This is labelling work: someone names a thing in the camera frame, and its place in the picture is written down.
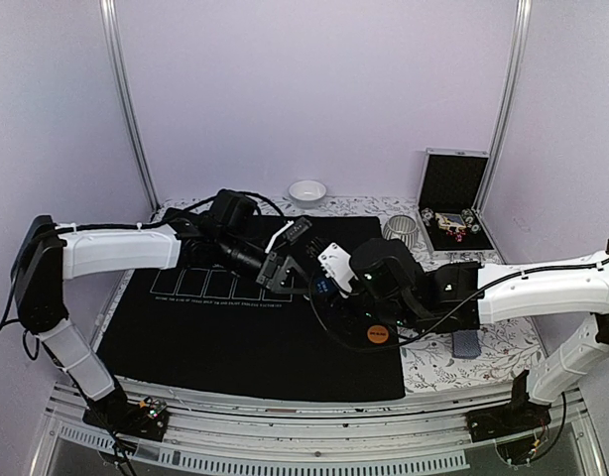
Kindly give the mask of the orange big blind button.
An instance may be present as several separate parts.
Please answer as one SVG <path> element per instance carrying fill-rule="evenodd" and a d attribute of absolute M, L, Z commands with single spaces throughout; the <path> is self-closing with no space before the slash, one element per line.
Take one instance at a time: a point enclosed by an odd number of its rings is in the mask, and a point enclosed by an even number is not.
<path fill-rule="evenodd" d="M 390 331 L 384 325 L 374 324 L 367 329 L 366 336 L 370 343 L 381 345 L 385 344 L 389 340 Z"/>

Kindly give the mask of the blue small blind button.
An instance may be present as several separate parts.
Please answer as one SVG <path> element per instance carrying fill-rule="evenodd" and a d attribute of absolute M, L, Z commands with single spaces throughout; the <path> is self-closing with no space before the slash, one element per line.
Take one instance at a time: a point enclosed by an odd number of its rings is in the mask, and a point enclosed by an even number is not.
<path fill-rule="evenodd" d="M 314 282 L 313 288 L 315 293 L 320 296 L 328 296 L 334 293 L 332 282 L 325 278 L 317 279 Z"/>

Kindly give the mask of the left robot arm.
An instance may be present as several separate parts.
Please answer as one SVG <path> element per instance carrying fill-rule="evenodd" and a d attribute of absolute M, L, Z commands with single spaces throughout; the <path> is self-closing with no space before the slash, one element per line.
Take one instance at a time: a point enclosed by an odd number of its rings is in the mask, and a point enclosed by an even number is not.
<path fill-rule="evenodd" d="M 265 247 L 244 237 L 264 196 L 223 188 L 151 223 L 58 224 L 48 215 L 31 223 L 10 273 L 0 332 L 19 324 L 75 383 L 91 413 L 114 430 L 127 429 L 141 407 L 131 404 L 69 316 L 63 284 L 83 276 L 126 270 L 169 270 L 218 264 L 261 287 L 285 293 L 289 272 L 279 255 L 297 221 L 277 213 L 281 226 Z"/>

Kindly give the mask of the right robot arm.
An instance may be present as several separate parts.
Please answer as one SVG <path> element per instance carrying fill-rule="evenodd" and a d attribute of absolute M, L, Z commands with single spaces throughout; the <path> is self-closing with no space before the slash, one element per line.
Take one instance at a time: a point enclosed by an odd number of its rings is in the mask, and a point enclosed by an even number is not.
<path fill-rule="evenodd" d="M 343 308 L 418 337 L 483 324 L 581 311 L 587 318 L 525 379 L 525 394 L 501 408 L 500 424 L 520 432 L 539 407 L 609 358 L 609 249 L 573 260 L 508 266 L 478 262 L 427 272 L 399 239 L 374 238 L 353 253 L 335 243 L 313 252 Z"/>

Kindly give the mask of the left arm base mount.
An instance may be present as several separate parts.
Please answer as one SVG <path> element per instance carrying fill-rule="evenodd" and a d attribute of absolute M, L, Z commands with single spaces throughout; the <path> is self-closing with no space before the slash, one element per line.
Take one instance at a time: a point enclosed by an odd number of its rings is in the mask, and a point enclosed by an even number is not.
<path fill-rule="evenodd" d="M 85 400 L 84 423 L 113 434 L 163 441 L 170 418 L 166 401 L 146 397 L 139 403 L 131 403 L 121 388 L 98 401 Z"/>

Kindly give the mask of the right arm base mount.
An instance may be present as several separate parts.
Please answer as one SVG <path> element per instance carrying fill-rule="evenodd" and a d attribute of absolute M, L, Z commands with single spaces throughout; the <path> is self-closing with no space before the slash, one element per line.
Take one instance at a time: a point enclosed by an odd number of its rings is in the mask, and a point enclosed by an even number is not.
<path fill-rule="evenodd" d="M 530 401 L 524 370 L 512 383 L 510 400 L 506 404 L 473 410 L 465 414 L 466 426 L 473 442 L 510 436 L 523 431 L 547 426 L 550 404 Z"/>

